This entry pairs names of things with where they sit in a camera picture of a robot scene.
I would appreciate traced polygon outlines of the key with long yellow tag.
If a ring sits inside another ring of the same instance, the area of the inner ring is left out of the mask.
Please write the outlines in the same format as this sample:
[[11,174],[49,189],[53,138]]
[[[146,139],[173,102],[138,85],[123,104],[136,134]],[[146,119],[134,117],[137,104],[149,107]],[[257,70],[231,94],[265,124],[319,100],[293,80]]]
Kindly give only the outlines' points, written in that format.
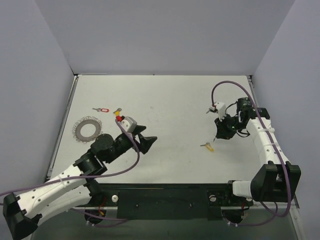
[[211,143],[210,143],[210,142],[206,142],[205,144],[201,144],[200,146],[207,148],[210,152],[213,152],[213,151],[214,151],[214,149],[213,149],[213,147],[211,146]]

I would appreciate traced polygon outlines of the key with red tag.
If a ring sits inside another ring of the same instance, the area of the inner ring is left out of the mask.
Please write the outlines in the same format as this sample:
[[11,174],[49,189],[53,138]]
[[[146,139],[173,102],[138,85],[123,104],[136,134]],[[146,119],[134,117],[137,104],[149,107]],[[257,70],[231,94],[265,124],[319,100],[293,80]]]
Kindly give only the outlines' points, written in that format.
[[108,113],[110,110],[108,108],[92,108],[97,112]]

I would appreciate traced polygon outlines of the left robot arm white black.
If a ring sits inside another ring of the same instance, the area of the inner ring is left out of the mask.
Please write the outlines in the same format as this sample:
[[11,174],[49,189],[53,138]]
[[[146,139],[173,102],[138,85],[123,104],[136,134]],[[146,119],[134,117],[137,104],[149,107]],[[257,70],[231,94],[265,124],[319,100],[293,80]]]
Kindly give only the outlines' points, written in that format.
[[108,177],[106,164],[130,149],[138,155],[146,154],[158,139],[156,136],[143,136],[141,133],[145,129],[143,125],[137,125],[132,131],[121,127],[117,138],[101,134],[85,154],[53,179],[38,186],[1,193],[2,214],[12,238],[25,239],[41,221],[73,207],[87,203],[99,205],[103,193],[96,179]]

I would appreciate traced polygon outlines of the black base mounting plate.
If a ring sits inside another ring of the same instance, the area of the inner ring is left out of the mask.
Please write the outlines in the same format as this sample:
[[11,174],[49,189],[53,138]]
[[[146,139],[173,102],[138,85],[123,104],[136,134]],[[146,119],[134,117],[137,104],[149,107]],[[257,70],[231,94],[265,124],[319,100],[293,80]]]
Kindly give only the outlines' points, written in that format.
[[116,209],[126,220],[219,220],[224,212],[237,217],[253,206],[234,196],[228,183],[102,183],[100,193],[82,207]]

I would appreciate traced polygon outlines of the metal disc with keyrings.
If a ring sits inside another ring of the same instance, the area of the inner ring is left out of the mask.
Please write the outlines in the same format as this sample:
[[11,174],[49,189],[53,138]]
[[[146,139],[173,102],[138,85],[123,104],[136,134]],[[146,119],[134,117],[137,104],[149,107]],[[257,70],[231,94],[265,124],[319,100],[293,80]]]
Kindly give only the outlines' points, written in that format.
[[72,127],[73,138],[82,143],[94,141],[102,133],[102,126],[102,121],[96,117],[82,117]]

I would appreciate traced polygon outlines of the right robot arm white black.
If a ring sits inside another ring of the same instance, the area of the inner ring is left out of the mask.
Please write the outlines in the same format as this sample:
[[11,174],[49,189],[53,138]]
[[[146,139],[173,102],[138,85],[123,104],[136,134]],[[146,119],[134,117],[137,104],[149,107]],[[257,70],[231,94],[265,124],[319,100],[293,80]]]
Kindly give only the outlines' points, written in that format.
[[251,181],[234,180],[232,187],[223,192],[224,201],[236,204],[241,197],[256,202],[286,203],[293,199],[297,189],[301,169],[290,163],[276,140],[275,130],[266,108],[254,108],[248,97],[236,102],[236,114],[227,113],[223,102],[215,102],[210,111],[217,113],[216,139],[230,140],[243,130],[251,137],[256,148],[261,167]]

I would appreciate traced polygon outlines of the key with yellow round tag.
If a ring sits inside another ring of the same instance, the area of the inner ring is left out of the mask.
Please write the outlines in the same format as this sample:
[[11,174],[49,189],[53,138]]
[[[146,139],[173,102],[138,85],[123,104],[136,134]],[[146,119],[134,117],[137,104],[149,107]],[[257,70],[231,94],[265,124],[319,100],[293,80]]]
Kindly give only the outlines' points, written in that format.
[[119,107],[116,111],[113,112],[115,116],[119,116],[122,109]]

